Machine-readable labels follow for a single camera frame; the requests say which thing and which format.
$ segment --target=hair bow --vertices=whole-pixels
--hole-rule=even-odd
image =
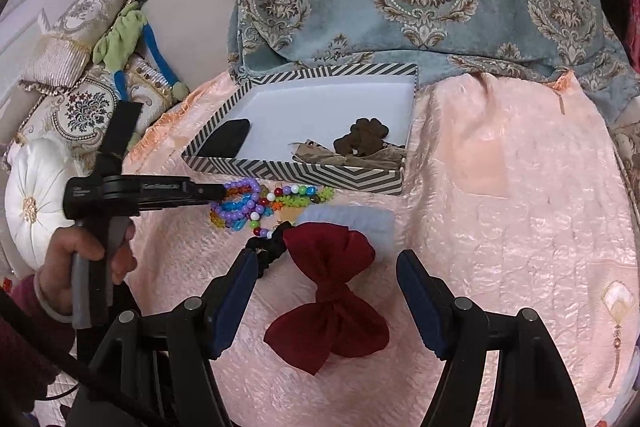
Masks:
[[[278,317],[264,341],[290,365],[312,375],[329,357],[364,357],[389,342],[385,319],[347,286],[373,263],[376,252],[356,230],[303,223],[284,230],[284,243],[300,271],[316,283],[316,302]]]

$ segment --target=hand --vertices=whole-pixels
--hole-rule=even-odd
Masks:
[[[120,284],[127,273],[136,269],[138,261],[133,257],[129,241],[133,239],[136,227],[131,223],[124,241],[111,259],[111,276],[114,284]],[[51,308],[61,315],[71,315],[71,262],[72,254],[90,261],[99,261],[104,256],[104,248],[87,230],[81,227],[57,229],[51,236],[44,264],[38,270],[40,289]]]

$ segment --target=white round pillow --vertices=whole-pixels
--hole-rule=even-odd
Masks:
[[[74,222],[62,211],[66,182],[81,176],[63,145],[38,138],[15,156],[4,193],[9,232],[20,255],[34,270],[44,262],[54,230]]]

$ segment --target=black and white striped border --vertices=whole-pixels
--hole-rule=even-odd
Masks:
[[[397,74],[417,76],[415,64],[348,64],[345,66],[322,66],[284,73],[268,74],[251,78],[231,95],[215,112],[182,153],[182,158],[190,168],[199,172],[217,172],[232,176],[250,176],[265,180],[290,180],[335,188],[378,192],[380,194],[400,195],[404,175],[404,159],[398,170],[365,169],[361,167],[307,164],[298,162],[277,162],[266,160],[245,160],[241,158],[206,158],[196,156],[206,139],[225,118],[226,114],[254,86],[301,80],[354,74]]]

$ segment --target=gray grip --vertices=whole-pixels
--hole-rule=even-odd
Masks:
[[[81,221],[76,223],[80,227],[85,224],[88,225],[88,223]],[[111,217],[106,238],[98,237],[100,234],[92,230],[96,226],[95,223],[93,226],[87,227],[98,237],[99,241],[102,239],[100,242],[105,249],[105,256],[101,261],[88,261],[77,253],[73,254],[71,265],[72,324],[76,330],[100,326],[108,320],[107,307],[113,304],[111,257],[122,244],[130,224],[131,220],[127,216]],[[104,271],[104,280],[100,281],[100,284],[92,285],[90,283],[92,279],[90,272],[92,271],[94,276],[96,273]]]

